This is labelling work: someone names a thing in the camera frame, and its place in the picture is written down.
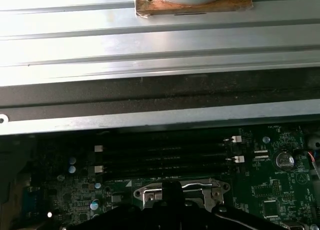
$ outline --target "black ram slot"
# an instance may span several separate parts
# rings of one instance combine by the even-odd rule
[[[137,158],[110,158],[108,161],[103,161],[103,165],[106,166],[113,166],[113,165],[134,165],[134,164],[156,164],[159,162],[179,162],[182,161],[189,161],[189,162],[195,162],[195,161],[212,161],[212,162],[218,162],[218,161],[225,161],[227,155],[225,153],[204,153],[204,154],[184,154],[184,155],[158,155],[158,156],[144,156],[144,157],[137,157]]]
[[[202,152],[225,152],[226,146],[223,144],[194,144],[194,145],[178,145],[178,146],[164,146],[164,147],[145,147],[145,148],[135,148],[132,146],[129,149],[108,149],[103,152],[103,156],[109,158],[109,156],[124,155],[126,156],[151,156],[159,155],[160,153],[171,155],[171,154],[184,154],[184,153],[195,153],[195,151]]]
[[[167,168],[135,168],[135,169],[118,169],[114,172],[105,170],[103,173],[103,180],[108,181],[112,179],[121,178],[151,178],[151,177],[170,177],[170,176],[185,176],[189,174],[217,174],[229,171],[229,164],[227,163],[213,163],[213,164],[193,164],[172,166]]]

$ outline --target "electrolytic capacitor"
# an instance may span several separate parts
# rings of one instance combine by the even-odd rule
[[[92,203],[90,204],[90,209],[95,211],[99,208],[99,200],[98,199],[95,199],[92,201]]]
[[[76,172],[76,168],[75,168],[75,166],[73,166],[73,165],[71,165],[70,167],[69,167],[69,169],[68,169],[68,171],[69,171],[69,173],[71,173],[71,174],[74,174],[75,172]]]

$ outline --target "wire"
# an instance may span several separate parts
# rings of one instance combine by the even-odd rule
[[[315,160],[315,158],[313,157],[312,153],[311,153],[311,152],[308,152],[308,154],[310,155],[311,162],[314,163],[316,160]]]

